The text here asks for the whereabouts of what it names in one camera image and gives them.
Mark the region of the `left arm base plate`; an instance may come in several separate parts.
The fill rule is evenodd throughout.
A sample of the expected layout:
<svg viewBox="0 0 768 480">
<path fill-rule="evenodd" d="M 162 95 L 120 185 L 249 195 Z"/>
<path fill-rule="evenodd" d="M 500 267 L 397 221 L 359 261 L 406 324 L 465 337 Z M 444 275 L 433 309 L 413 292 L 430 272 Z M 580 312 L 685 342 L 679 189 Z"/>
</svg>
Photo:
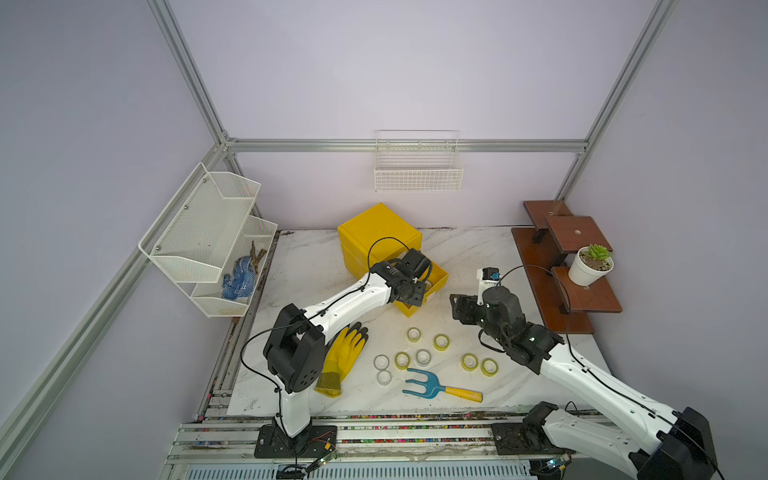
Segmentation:
<svg viewBox="0 0 768 480">
<path fill-rule="evenodd" d="M 254 457 L 256 459 L 320 458 L 334 449 L 337 434 L 336 426 L 310 424 L 296 437 L 289 437 L 276 423 L 265 425 L 259 429 Z"/>
</svg>

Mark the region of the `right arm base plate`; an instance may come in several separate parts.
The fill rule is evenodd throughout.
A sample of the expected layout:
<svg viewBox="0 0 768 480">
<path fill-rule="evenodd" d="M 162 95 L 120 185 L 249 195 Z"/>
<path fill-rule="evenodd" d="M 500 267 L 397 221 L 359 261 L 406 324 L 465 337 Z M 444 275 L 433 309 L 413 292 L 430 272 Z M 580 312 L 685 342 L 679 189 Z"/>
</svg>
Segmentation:
<svg viewBox="0 0 768 480">
<path fill-rule="evenodd" d="M 526 423 L 494 423 L 491 425 L 494 446 L 498 455 L 549 455 L 572 453 L 555 446 L 540 425 Z"/>
</svg>

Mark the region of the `yellow tape roll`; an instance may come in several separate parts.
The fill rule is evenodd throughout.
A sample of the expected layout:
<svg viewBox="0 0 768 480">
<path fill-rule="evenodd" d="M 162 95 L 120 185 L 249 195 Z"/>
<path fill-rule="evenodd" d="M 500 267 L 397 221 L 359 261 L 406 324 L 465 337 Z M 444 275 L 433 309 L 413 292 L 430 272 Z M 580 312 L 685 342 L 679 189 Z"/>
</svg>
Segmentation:
<svg viewBox="0 0 768 480">
<path fill-rule="evenodd" d="M 411 358 L 406 352 L 398 352 L 394 357 L 395 366 L 399 370 L 407 370 L 410 362 Z"/>
<path fill-rule="evenodd" d="M 416 344 L 421 340 L 422 333 L 418 328 L 412 327 L 408 329 L 406 338 L 410 343 Z"/>
<path fill-rule="evenodd" d="M 438 334 L 433 338 L 433 347 L 437 351 L 446 351 L 450 346 L 450 339 L 444 334 Z"/>
<path fill-rule="evenodd" d="M 493 377 L 499 371 L 497 362 L 492 358 L 483 359 L 480 364 L 480 368 L 481 368 L 481 372 L 487 377 Z"/>
<path fill-rule="evenodd" d="M 464 370 L 472 372 L 478 368 L 479 360 L 474 354 L 467 353 L 461 358 L 461 366 Z"/>
</svg>

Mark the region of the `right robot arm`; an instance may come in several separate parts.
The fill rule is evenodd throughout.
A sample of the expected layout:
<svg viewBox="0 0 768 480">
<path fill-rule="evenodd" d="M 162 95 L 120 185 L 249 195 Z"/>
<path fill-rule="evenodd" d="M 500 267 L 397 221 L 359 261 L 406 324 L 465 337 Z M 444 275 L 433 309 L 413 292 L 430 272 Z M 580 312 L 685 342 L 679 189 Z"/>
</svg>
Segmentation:
<svg viewBox="0 0 768 480">
<path fill-rule="evenodd" d="M 719 474 L 709 421 L 675 410 L 627 386 L 549 328 L 526 320 L 519 299 L 503 286 L 480 295 L 453 294 L 452 316 L 493 338 L 513 362 L 568 389 L 611 421 L 580 419 L 540 402 L 530 430 L 555 447 L 587 455 L 633 479 L 710 479 Z"/>
</svg>

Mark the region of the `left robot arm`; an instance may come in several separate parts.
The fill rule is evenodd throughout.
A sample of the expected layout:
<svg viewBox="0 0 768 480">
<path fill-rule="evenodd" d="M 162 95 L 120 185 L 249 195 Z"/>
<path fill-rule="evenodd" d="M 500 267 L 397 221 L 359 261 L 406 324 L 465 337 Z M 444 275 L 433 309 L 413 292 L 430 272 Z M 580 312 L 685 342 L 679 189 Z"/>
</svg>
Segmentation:
<svg viewBox="0 0 768 480">
<path fill-rule="evenodd" d="M 317 304 L 280 310 L 263 356 L 281 389 L 275 425 L 293 440 L 310 426 L 309 389 L 321 377 L 331 341 L 349 332 L 363 315 L 400 302 L 420 307 L 432 262 L 417 249 L 380 261 L 356 283 Z"/>
</svg>

